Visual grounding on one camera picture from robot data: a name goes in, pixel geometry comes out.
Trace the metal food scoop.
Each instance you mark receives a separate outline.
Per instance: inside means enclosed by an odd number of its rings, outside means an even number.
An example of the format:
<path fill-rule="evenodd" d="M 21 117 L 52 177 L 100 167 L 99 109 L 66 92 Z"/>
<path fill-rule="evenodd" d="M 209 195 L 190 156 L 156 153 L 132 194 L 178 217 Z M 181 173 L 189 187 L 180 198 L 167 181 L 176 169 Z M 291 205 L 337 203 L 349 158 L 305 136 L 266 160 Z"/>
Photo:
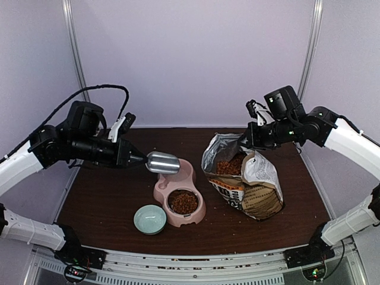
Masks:
<path fill-rule="evenodd" d="M 177 174 L 181 168 L 179 159 L 167 153 L 152 151 L 147 155 L 146 168 L 152 173 Z"/>

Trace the brown dog food bag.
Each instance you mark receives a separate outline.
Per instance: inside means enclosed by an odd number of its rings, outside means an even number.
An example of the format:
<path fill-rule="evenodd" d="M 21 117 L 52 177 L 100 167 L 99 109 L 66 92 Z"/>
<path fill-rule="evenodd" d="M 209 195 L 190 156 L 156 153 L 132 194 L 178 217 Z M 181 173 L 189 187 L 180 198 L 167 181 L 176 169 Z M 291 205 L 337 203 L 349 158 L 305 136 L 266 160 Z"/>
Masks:
<path fill-rule="evenodd" d="M 201 159 L 207 180 L 227 203 L 261 221 L 284 208 L 276 167 L 259 151 L 239 145 L 240 134 L 218 134 Z"/>

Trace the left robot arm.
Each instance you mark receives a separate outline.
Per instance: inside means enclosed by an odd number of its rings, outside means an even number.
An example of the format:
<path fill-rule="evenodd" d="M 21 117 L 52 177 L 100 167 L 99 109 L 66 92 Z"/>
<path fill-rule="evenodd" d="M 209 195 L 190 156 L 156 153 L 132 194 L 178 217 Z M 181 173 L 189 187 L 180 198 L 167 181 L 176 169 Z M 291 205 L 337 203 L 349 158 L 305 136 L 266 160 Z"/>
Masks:
<path fill-rule="evenodd" d="M 147 156 L 121 138 L 134 120 L 135 116 L 130 113 L 119 118 L 110 135 L 102 137 L 97 129 L 99 125 L 107 126 L 103 108 L 89 102 L 74 101 L 63 122 L 57 126 L 41 126 L 15 153 L 1 162 L 1 194 L 59 161 L 84 160 L 115 169 L 146 164 Z M 81 263 L 86 257 L 84 248 L 69 226 L 41 223 L 5 207 L 1 207 L 1 238 L 62 251 L 73 264 Z"/>

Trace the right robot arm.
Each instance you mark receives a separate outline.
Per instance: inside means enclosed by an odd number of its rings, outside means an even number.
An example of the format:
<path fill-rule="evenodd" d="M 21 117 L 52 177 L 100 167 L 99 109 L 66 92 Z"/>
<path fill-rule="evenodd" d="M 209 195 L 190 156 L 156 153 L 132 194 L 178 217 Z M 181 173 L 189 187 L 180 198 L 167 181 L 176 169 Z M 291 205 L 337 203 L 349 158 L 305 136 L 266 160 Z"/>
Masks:
<path fill-rule="evenodd" d="M 274 150 L 285 143 L 303 146 L 310 141 L 340 154 L 374 178 L 379 178 L 379 143 L 344 115 L 317 106 L 307 112 L 290 85 L 264 96 L 265 103 L 246 102 L 252 118 L 239 144 L 247 150 Z M 318 227 L 304 256 L 317 262 L 331 247 L 369 226 L 379 225 L 379 187 L 357 206 Z"/>

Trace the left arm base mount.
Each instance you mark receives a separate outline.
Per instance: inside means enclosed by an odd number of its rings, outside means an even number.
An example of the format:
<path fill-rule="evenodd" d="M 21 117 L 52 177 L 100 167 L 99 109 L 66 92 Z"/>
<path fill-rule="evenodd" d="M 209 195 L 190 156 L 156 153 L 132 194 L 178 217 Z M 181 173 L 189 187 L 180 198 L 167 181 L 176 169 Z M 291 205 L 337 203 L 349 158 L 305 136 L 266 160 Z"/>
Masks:
<path fill-rule="evenodd" d="M 101 270 L 105 263 L 107 253 L 103 250 L 80 247 L 64 246 L 59 251 L 54 251 L 57 259 L 66 265 L 79 265 L 85 269 Z"/>

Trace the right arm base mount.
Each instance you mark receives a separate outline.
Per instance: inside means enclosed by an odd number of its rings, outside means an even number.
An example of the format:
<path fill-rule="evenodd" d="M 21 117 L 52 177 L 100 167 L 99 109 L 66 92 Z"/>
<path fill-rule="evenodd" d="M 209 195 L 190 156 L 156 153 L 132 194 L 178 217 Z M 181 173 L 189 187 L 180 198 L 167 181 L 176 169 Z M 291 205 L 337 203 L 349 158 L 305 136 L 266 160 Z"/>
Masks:
<path fill-rule="evenodd" d="M 306 245 L 284 251 L 288 268 L 304 267 L 333 257 L 335 253 L 330 246 Z"/>

